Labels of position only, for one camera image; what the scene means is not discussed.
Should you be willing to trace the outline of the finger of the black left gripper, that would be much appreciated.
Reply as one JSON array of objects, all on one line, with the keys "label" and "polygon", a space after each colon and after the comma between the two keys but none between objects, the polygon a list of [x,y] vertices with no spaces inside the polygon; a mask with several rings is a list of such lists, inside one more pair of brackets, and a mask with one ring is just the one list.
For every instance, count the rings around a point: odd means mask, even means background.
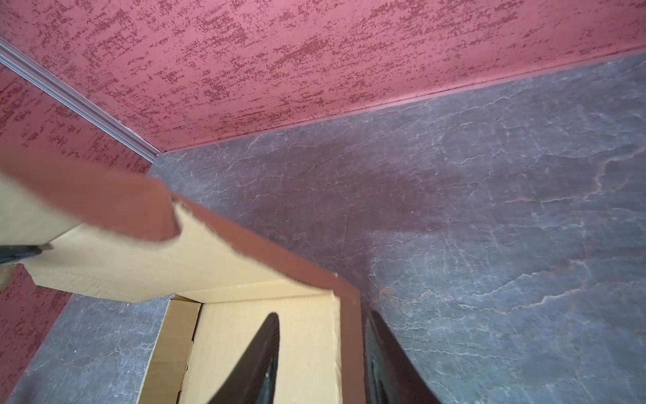
[{"label": "finger of the black left gripper", "polygon": [[6,245],[0,247],[0,264],[11,264],[35,257],[50,250],[50,244],[43,245]]}]

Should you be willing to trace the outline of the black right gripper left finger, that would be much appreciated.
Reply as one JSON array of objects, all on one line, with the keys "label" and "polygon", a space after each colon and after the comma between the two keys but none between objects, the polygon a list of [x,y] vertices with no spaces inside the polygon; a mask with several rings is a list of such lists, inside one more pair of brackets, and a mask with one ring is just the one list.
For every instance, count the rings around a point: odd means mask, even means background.
[{"label": "black right gripper left finger", "polygon": [[279,368],[279,315],[271,312],[210,404],[271,404]]}]

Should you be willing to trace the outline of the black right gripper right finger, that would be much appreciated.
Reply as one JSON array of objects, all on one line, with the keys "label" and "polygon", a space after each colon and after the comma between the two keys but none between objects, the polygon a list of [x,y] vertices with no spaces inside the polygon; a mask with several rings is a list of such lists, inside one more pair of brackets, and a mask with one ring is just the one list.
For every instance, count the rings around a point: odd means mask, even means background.
[{"label": "black right gripper right finger", "polygon": [[441,403],[377,311],[368,313],[364,347],[371,403]]}]

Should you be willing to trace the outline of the brown cardboard box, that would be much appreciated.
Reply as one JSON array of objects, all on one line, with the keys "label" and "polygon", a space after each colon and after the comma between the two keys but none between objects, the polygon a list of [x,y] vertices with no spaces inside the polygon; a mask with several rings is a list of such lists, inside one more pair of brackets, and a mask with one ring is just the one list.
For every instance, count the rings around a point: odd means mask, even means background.
[{"label": "brown cardboard box", "polygon": [[271,312],[273,403],[363,403],[362,308],[343,277],[171,191],[92,163],[1,151],[1,244],[50,250],[39,286],[123,302],[167,297],[140,403],[207,403]]}]

